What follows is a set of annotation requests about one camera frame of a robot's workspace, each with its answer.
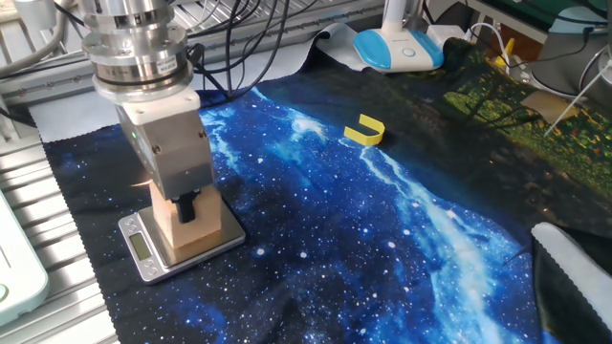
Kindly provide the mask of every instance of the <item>wooden block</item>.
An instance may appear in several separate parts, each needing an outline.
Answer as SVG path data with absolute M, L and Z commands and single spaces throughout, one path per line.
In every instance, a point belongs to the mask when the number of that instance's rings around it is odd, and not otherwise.
M 155 183 L 149 184 L 153 216 L 165 239 L 176 249 L 202 239 L 221 230 L 221 195 L 209 185 L 193 200 L 195 220 L 186 224 L 179 222 L 176 205 L 165 200 Z

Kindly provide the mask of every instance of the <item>yellow u-shaped object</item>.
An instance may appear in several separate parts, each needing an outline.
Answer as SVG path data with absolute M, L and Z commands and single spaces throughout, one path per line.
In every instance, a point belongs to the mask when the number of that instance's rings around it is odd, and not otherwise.
M 366 146 L 379 144 L 381 142 L 384 133 L 384 124 L 381 121 L 361 114 L 360 124 L 372 130 L 375 130 L 376 132 L 378 132 L 378 134 L 368 136 L 358 132 L 357 130 L 351 129 L 349 127 L 344 127 L 344 136 Z

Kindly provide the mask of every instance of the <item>digital scale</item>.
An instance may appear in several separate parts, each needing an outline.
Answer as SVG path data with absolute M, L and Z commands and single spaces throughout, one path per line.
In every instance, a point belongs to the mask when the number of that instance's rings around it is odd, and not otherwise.
M 246 234 L 225 201 L 221 230 L 178 249 L 172 248 L 153 217 L 153 207 L 124 217 L 119 227 L 146 284 L 154 284 L 245 242 Z
M 40 306 L 49 277 L 0 192 L 0 326 Z

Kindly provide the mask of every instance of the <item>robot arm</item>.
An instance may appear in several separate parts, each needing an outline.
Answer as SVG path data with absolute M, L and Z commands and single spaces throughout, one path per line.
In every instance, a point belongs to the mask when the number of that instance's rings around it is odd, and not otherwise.
M 167 0 L 81 0 L 92 32 L 82 47 L 98 93 L 117 104 L 121 128 L 180 223 L 195 218 L 192 201 L 211 185 L 206 131 L 186 58 L 186 31 L 168 26 Z

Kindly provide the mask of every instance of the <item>blue and white device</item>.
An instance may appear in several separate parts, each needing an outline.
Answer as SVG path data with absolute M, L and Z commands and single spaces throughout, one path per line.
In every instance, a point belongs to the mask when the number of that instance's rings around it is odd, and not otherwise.
M 357 53 L 381 73 L 434 70 L 444 63 L 440 48 L 424 33 L 403 28 L 406 0 L 387 0 L 380 29 L 353 39 Z

